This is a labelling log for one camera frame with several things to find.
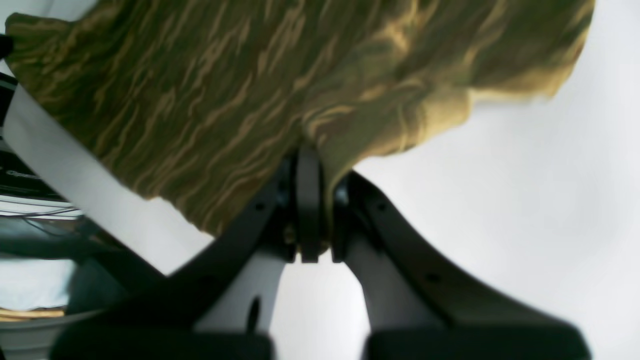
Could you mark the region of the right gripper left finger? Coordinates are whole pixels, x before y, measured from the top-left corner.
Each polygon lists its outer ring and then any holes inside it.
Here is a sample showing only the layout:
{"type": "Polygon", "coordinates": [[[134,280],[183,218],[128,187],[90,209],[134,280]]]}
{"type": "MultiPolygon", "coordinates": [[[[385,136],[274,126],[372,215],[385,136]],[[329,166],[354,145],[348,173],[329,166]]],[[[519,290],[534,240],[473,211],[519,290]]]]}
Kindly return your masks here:
{"type": "Polygon", "coordinates": [[[52,360],[274,360],[268,335],[286,264],[323,251],[322,165],[285,160],[199,255],[140,294],[69,326],[52,360]]]}

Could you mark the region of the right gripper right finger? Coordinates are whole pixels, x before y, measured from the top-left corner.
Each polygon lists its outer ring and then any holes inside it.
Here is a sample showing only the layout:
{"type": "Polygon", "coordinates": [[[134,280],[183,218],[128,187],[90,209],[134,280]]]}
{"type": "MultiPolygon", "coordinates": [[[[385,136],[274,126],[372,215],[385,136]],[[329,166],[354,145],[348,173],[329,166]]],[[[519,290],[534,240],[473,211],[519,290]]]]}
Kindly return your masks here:
{"type": "Polygon", "coordinates": [[[571,323],[478,280],[352,172],[336,191],[334,251],[362,287],[364,360],[590,360],[571,323]]]}

